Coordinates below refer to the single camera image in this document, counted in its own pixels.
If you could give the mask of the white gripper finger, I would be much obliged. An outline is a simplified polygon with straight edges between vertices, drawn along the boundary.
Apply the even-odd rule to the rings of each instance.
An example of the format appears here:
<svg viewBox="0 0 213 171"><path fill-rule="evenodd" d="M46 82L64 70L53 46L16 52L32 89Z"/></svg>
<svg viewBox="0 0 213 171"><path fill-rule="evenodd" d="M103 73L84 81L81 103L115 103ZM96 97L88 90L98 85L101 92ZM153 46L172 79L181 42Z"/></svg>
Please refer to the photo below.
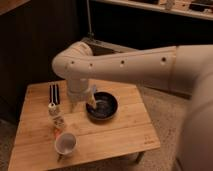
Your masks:
<svg viewBox="0 0 213 171"><path fill-rule="evenodd" d="M77 106L77 102L71 102L70 103L70 111L73 112L75 110L76 106Z"/></svg>
<svg viewBox="0 0 213 171"><path fill-rule="evenodd" d="M96 108L96 100L95 100L95 96L93 94L91 94L87 100L87 103L92 106L93 108Z"/></svg>

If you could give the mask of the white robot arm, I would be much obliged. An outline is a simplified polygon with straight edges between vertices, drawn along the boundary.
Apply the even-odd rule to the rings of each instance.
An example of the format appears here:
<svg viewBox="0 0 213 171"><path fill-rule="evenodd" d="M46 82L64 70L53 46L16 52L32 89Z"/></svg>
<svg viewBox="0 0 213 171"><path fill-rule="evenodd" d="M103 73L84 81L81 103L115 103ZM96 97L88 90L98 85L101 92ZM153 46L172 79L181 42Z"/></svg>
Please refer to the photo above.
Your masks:
<svg viewBox="0 0 213 171"><path fill-rule="evenodd" d="M213 171L213 44L95 56L79 41L57 54L52 68L67 81L72 98L88 93L90 79L190 95L172 171Z"/></svg>

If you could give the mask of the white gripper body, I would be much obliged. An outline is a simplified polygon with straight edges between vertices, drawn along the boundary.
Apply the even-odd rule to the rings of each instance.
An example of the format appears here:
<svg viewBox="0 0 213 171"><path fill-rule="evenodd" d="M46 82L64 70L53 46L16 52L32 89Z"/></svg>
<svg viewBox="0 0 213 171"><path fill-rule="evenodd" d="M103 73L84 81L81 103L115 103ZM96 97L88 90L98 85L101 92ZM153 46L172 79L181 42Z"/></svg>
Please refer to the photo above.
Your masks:
<svg viewBox="0 0 213 171"><path fill-rule="evenodd" d="M90 89L87 88L86 90L81 92L68 91L67 95L72 103L87 101L90 96Z"/></svg>

